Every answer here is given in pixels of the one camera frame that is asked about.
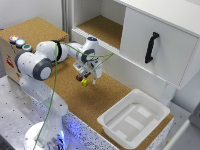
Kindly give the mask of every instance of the brown box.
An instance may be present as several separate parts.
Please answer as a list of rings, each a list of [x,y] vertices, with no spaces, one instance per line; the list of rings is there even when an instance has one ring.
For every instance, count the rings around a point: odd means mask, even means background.
[[[17,35],[24,39],[26,44],[30,44],[35,52],[36,46],[43,41],[59,40],[68,42],[69,35],[53,26],[47,21],[36,17],[25,22],[14,25],[10,28],[0,31],[0,50],[8,76],[19,83],[21,74],[15,65],[15,56],[21,51],[15,45],[10,44],[10,36]]]

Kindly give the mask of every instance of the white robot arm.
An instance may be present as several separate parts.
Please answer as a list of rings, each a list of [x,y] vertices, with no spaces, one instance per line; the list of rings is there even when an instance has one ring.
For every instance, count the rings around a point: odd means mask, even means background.
[[[70,55],[77,59],[74,67],[81,75],[88,77],[88,75],[93,74],[94,81],[102,75],[101,62],[98,58],[92,57],[99,49],[98,41],[92,37],[89,37],[83,46],[75,42],[65,45],[57,41],[47,41],[39,43],[34,54],[25,51],[19,52],[15,57],[18,70],[22,73],[19,84],[25,93],[47,108],[50,106],[53,90],[43,81],[51,74],[52,62],[56,58],[55,43],[57,43],[58,62],[64,61]],[[62,134],[62,116],[67,111],[67,104],[55,93],[49,117],[44,124],[35,150],[66,149],[65,137]],[[53,147],[49,147],[51,142],[54,143]],[[34,145],[26,145],[25,149],[33,149],[33,147]]]

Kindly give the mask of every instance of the black handle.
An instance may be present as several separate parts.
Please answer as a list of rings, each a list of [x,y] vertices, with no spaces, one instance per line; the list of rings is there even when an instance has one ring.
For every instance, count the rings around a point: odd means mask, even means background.
[[[159,34],[156,32],[153,32],[153,36],[151,37],[149,44],[148,44],[148,48],[147,48],[147,53],[145,56],[145,63],[148,64],[150,61],[153,60],[153,57],[151,57],[151,53],[153,50],[153,45],[154,45],[154,40],[157,39],[159,37]]]

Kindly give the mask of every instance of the yellow object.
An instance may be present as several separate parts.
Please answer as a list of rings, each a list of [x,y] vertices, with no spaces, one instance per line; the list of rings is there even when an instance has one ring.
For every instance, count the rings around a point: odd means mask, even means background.
[[[83,79],[83,80],[81,81],[81,84],[82,84],[83,86],[87,86],[87,80],[86,80],[86,79]]]

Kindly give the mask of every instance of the white plastic tray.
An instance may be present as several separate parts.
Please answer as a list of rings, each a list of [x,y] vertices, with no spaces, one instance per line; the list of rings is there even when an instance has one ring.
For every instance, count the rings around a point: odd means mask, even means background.
[[[122,147],[135,149],[169,113],[169,108],[136,89],[97,120]]]

